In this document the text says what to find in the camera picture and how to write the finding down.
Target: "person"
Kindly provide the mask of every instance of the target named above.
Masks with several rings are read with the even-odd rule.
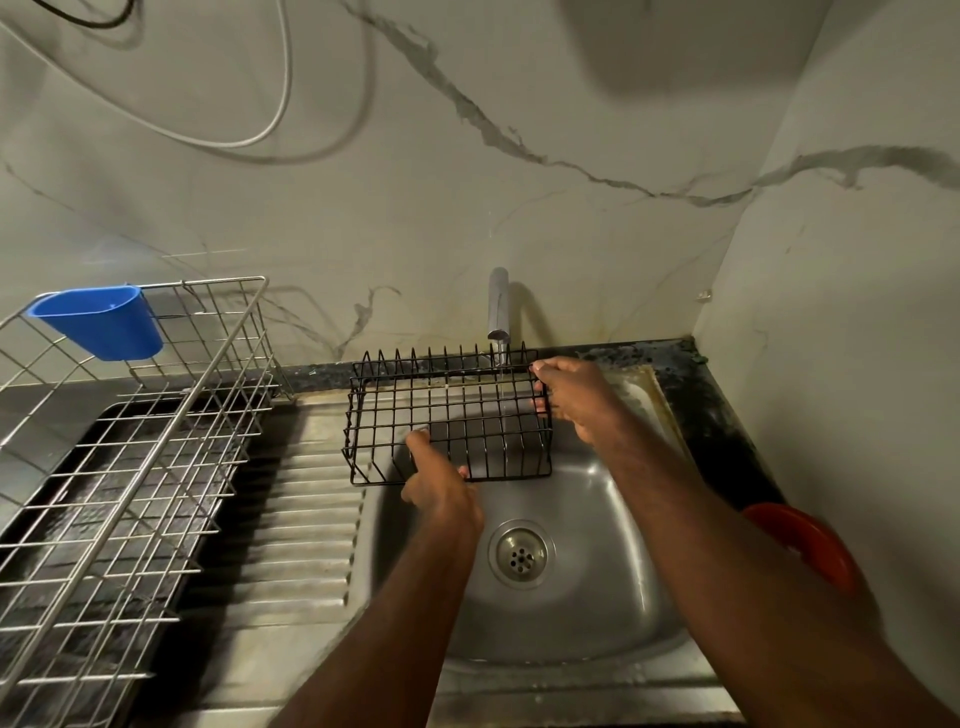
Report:
[[[755,726],[960,726],[862,612],[733,511],[592,363],[533,364],[555,417],[604,460],[690,635]],[[418,530],[271,728],[422,726],[483,530],[476,486],[412,432]]]

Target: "dish rack wire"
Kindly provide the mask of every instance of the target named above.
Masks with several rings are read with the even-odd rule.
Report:
[[[467,480],[523,480],[551,474],[553,424],[546,393],[530,372],[536,350],[388,357],[353,364],[344,457],[354,485],[401,485],[416,471],[404,445],[425,428]]]
[[[107,726],[150,676],[246,444],[290,393],[267,285],[141,286],[164,347],[138,362],[95,359],[29,304],[0,322],[0,725]],[[62,421],[93,394],[102,414],[76,444]]]

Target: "wall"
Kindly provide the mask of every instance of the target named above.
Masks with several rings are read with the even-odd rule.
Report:
[[[834,4],[696,328],[788,499],[837,529],[954,710],[958,34],[951,0]]]
[[[135,126],[0,33],[0,308],[267,274],[306,363],[483,341],[505,265],[531,343],[689,333],[827,4],[290,0],[290,113],[236,154]],[[267,0],[148,2],[109,33],[0,12],[183,133],[245,136],[276,103]]]

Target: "blue utensil holder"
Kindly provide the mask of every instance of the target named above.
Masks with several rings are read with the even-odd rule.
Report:
[[[149,359],[163,349],[154,315],[135,285],[60,291],[34,303],[27,315],[103,361]]]

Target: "white hose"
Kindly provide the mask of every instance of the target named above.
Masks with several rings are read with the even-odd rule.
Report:
[[[144,119],[142,116],[138,116],[128,109],[124,109],[122,106],[117,104],[115,101],[111,101],[109,98],[104,96],[100,91],[98,91],[93,86],[87,84],[85,81],[82,81],[77,76],[72,74],[66,68],[57,63],[54,59],[48,56],[46,53],[37,48],[33,43],[21,35],[21,33],[9,25],[5,20],[0,18],[0,28],[3,28],[7,33],[13,36],[16,40],[23,45],[28,51],[34,54],[37,58],[41,59],[47,63],[51,68],[61,74],[64,78],[69,79],[74,84],[78,85],[80,88],[85,90],[87,93],[91,94],[93,97],[99,99],[101,102],[109,106],[111,109],[117,113],[126,116],[133,122],[137,124],[142,124],[147,129],[151,129],[156,133],[163,134],[164,136],[169,136],[171,139],[176,139],[176,141],[182,141],[186,144],[192,144],[195,147],[206,147],[208,149],[240,149],[241,147],[250,147],[253,144],[256,144],[258,141],[263,141],[265,138],[270,136],[279,126],[280,121],[283,119],[284,114],[287,112],[287,107],[290,105],[290,89],[293,85],[293,45],[290,41],[290,21],[287,17],[287,9],[284,4],[284,0],[276,0],[276,14],[280,21],[280,35],[283,41],[283,90],[280,93],[280,101],[276,106],[276,112],[274,113],[274,118],[270,120],[270,123],[264,127],[261,132],[249,136],[246,139],[240,139],[238,141],[210,141],[209,139],[198,139],[195,136],[187,136],[186,134],[181,134],[177,132],[172,132],[169,129],[164,129],[163,127],[154,124],[147,119]]]

